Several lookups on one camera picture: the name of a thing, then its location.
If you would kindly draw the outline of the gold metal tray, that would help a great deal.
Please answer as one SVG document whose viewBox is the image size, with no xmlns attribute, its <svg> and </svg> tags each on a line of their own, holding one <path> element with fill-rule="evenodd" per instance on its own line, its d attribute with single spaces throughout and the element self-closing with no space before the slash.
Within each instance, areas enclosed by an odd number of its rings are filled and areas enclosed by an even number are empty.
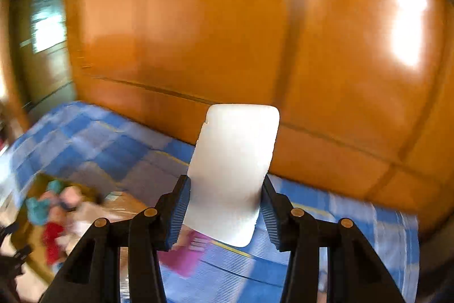
<svg viewBox="0 0 454 303">
<path fill-rule="evenodd" d="M 63 181 L 64 187 L 77 186 L 80 188 L 83 195 L 83 201 L 91 201 L 95 204 L 102 204 L 105 198 L 101 197 L 101 194 L 95 188 L 91 188 L 86 185 L 78 183 Z M 44 226 L 35 226 L 28 220 L 27 207 L 23 204 L 18 211 L 16 218 L 18 229 L 12 233 L 11 243 L 18 250 L 24 248 L 26 245 L 30 245 L 32 248 L 31 254 L 27 257 L 26 263 L 33 270 L 36 275 L 39 276 L 46 284 L 50 284 L 55 277 L 55 272 L 52 268 L 47 265 L 45 259 L 45 247 L 41 241 L 41 234 L 44 231 Z M 68 230 L 68 217 L 66 222 L 66 234 L 63 236 L 62 245 L 64 248 L 64 254 L 68 255 L 75 247 L 82 235 L 76 235 L 75 233 Z"/>
</svg>

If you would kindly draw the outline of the beige socks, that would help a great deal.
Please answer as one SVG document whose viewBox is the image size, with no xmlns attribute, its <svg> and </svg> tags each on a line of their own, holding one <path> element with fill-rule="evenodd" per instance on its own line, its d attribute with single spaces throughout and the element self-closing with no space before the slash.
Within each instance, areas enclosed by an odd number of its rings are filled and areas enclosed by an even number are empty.
<svg viewBox="0 0 454 303">
<path fill-rule="evenodd" d="M 128 193 L 112 193 L 102 204 L 83 201 L 79 207 L 68 214 L 68 230 L 83 235 L 94 221 L 105 218 L 110 222 L 133 218 L 147 206 Z"/>
</svg>

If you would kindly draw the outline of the blue plaid tablecloth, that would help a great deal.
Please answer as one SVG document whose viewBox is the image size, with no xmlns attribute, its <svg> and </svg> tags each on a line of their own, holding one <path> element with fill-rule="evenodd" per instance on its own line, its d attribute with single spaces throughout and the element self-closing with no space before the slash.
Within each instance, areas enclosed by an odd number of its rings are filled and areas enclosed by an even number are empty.
<svg viewBox="0 0 454 303">
<path fill-rule="evenodd" d="M 34 177 L 44 172 L 98 190 L 127 191 L 145 205 L 172 190 L 186 172 L 194 148 L 79 101 L 45 114 L 12 146 L 9 170 L 16 203 L 22 203 Z M 315 218 L 350 218 L 373 246 L 402 296 L 414 302 L 419 279 L 418 221 L 413 215 L 272 177 L 276 191 Z M 289 257 L 276 250 L 258 221 L 243 248 L 212 242 L 191 275 L 162 269 L 170 302 L 277 302 Z"/>
</svg>

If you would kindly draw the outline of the pink plush toy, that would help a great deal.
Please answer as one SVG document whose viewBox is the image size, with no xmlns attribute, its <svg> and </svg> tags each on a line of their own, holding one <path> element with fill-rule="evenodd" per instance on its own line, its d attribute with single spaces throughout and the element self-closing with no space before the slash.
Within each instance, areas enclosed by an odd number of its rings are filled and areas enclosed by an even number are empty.
<svg viewBox="0 0 454 303">
<path fill-rule="evenodd" d="M 74 211 L 83 200 L 81 190 L 77 186 L 63 188 L 60 193 L 48 190 L 40 196 L 39 201 L 43 202 L 48 209 L 47 222 L 65 225 L 68 212 Z"/>
</svg>

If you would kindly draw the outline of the blue plush toy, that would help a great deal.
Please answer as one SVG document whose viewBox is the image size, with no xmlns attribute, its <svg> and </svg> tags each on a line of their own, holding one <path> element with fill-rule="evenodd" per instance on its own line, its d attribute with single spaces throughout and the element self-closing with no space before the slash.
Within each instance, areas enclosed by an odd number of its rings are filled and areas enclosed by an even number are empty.
<svg viewBox="0 0 454 303">
<path fill-rule="evenodd" d="M 64 185 L 60 180 L 52 180 L 39 198 L 31 197 L 25 200 L 30 223 L 35 226 L 43 226 L 47 223 L 51 208 L 61 204 L 59 195 L 63 189 Z"/>
</svg>

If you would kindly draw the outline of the red cloth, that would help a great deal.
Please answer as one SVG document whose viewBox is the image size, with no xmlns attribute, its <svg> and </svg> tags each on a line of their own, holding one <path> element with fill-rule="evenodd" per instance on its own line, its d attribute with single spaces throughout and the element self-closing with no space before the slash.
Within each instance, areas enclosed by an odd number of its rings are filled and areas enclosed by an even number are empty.
<svg viewBox="0 0 454 303">
<path fill-rule="evenodd" d="M 49 267 L 55 265 L 64 256 L 64 250 L 57 242 L 57 239 L 63 236 L 64 233 L 65 228 L 58 223 L 50 221 L 44 226 L 41 241 L 45 247 L 45 259 Z"/>
</svg>

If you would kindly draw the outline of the glass panel door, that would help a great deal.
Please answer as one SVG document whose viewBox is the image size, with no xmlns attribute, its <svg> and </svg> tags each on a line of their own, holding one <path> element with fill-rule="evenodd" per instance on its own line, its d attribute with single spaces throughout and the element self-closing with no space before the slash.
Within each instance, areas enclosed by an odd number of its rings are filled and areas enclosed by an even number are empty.
<svg viewBox="0 0 454 303">
<path fill-rule="evenodd" d="M 72 82 L 64 0 L 10 0 L 9 32 L 18 89 L 30 112 Z"/>
</svg>

